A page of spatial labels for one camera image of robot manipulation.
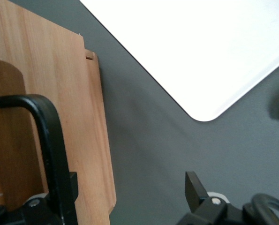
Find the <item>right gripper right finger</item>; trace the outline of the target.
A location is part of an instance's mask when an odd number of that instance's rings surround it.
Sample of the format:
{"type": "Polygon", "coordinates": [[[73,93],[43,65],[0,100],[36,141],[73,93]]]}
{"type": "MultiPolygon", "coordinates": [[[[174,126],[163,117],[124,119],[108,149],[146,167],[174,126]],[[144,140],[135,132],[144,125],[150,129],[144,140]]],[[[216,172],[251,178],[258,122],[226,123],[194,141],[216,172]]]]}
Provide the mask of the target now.
{"type": "Polygon", "coordinates": [[[227,203],[209,196],[195,172],[185,173],[185,197],[190,212],[180,219],[179,225],[219,225],[226,217],[227,203]]]}

